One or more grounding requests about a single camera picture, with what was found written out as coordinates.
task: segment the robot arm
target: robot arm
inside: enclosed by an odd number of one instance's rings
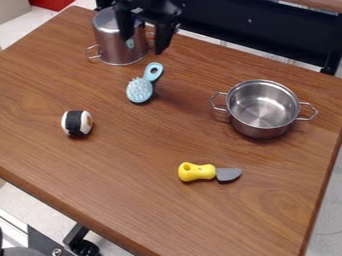
[[[170,46],[182,10],[169,0],[116,0],[113,8],[120,35],[127,41],[134,34],[138,18],[155,25],[155,53],[161,54]]]

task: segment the pot rim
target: pot rim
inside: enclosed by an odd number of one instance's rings
[[[285,93],[287,93],[289,95],[289,97],[292,97],[293,100],[295,101],[296,105],[297,105],[296,112],[293,115],[292,119],[290,121],[288,121],[287,123],[285,123],[283,125],[279,125],[279,126],[274,126],[274,127],[258,127],[258,126],[250,125],[250,124],[242,121],[238,116],[236,116],[233,112],[231,112],[231,109],[230,109],[230,99],[231,99],[231,97],[234,95],[234,93],[239,88],[248,86],[251,83],[268,83],[268,84],[271,84],[271,85],[273,85],[275,87],[278,87],[278,89],[284,91]],[[274,82],[274,81],[271,81],[271,80],[265,80],[265,79],[246,80],[246,81],[243,81],[243,82],[238,83],[237,85],[233,86],[228,91],[227,98],[226,98],[226,105],[227,105],[227,110],[228,110],[229,114],[232,117],[234,117],[237,121],[239,121],[240,123],[242,123],[242,124],[244,124],[246,126],[249,126],[249,127],[252,127],[252,128],[256,128],[256,129],[260,129],[260,130],[273,130],[273,129],[278,129],[278,128],[283,128],[285,126],[289,126],[298,118],[298,115],[299,115],[300,110],[301,110],[301,106],[299,104],[298,97],[297,97],[297,95],[293,91],[291,91],[285,85],[282,85],[280,83],[277,83],[277,82]]]

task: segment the blue brush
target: blue brush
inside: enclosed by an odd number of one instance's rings
[[[134,103],[148,101],[154,91],[152,83],[162,75],[163,70],[163,65],[160,63],[152,62],[148,64],[143,78],[137,77],[129,82],[126,89],[127,98]]]

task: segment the stainless steel pot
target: stainless steel pot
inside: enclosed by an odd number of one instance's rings
[[[123,66],[133,64],[147,54],[148,42],[142,21],[136,19],[134,35],[127,41],[122,40],[120,36],[112,7],[98,12],[92,24],[97,44],[86,49],[88,60],[99,58],[107,64]],[[97,49],[95,55],[90,53],[92,49]]]
[[[226,96],[227,108],[216,107],[215,98],[219,95]],[[260,139],[283,135],[295,121],[310,121],[318,114],[310,103],[299,102],[290,89],[267,80],[242,82],[229,93],[215,93],[210,101],[215,110],[229,114],[230,123],[237,131]],[[311,117],[298,117],[301,105],[312,109]]]

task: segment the toy knife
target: toy knife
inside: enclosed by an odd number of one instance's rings
[[[182,163],[178,168],[178,177],[184,182],[193,180],[211,180],[217,178],[220,182],[233,181],[242,175],[239,168],[216,168],[211,164],[196,165],[189,162]]]

